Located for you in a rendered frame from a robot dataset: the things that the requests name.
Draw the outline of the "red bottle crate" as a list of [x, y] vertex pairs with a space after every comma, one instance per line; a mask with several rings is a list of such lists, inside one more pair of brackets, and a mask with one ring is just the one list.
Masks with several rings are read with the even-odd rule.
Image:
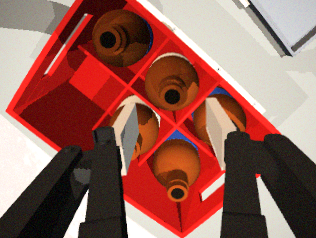
[[[220, 86], [244, 106], [237, 101], [246, 114], [245, 132], [252, 140], [264, 141], [267, 134], [281, 133], [141, 3], [126, 1], [75, 0], [29, 70], [6, 112], [56, 151], [65, 146], [78, 145], [83, 152], [94, 149], [92, 131], [108, 126], [120, 103], [134, 93], [161, 118], [155, 145], [132, 160], [127, 175], [122, 175], [125, 200], [184, 238], [223, 207], [224, 184], [202, 200], [201, 193], [225, 170], [221, 171], [213, 147], [205, 144], [195, 131], [191, 113], [199, 104]], [[97, 20], [115, 9], [135, 12], [150, 24], [153, 31], [154, 40], [149, 53], [128, 67], [105, 63], [92, 43]], [[44, 74], [84, 14], [88, 15], [48, 73]], [[145, 91], [147, 71], [158, 56], [167, 52], [186, 56], [199, 76], [200, 88], [196, 99], [179, 111], [165, 111], [156, 107]], [[166, 188], [156, 180], [152, 168], [154, 151], [176, 128], [197, 145], [201, 162], [200, 175], [189, 187], [187, 198], [181, 202], [169, 199]]]

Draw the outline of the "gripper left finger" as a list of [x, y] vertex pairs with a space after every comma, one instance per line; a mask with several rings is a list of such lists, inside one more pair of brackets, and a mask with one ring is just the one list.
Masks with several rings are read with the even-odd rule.
[[94, 149], [66, 146], [34, 178], [0, 217], [0, 238], [64, 238], [87, 191], [77, 238], [128, 238], [122, 175], [139, 135], [136, 103], [92, 135]]

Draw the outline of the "light grey square tray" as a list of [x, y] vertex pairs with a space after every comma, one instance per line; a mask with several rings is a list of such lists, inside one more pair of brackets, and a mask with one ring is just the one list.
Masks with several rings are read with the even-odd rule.
[[316, 38], [316, 0], [247, 1], [286, 56], [294, 57]]

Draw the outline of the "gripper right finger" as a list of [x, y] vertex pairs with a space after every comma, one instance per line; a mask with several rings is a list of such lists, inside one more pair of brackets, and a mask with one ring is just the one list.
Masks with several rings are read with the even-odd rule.
[[316, 238], [316, 164], [303, 151], [279, 133], [250, 139], [216, 98], [206, 98], [206, 130], [225, 170], [220, 238], [268, 238], [256, 174], [294, 236]]

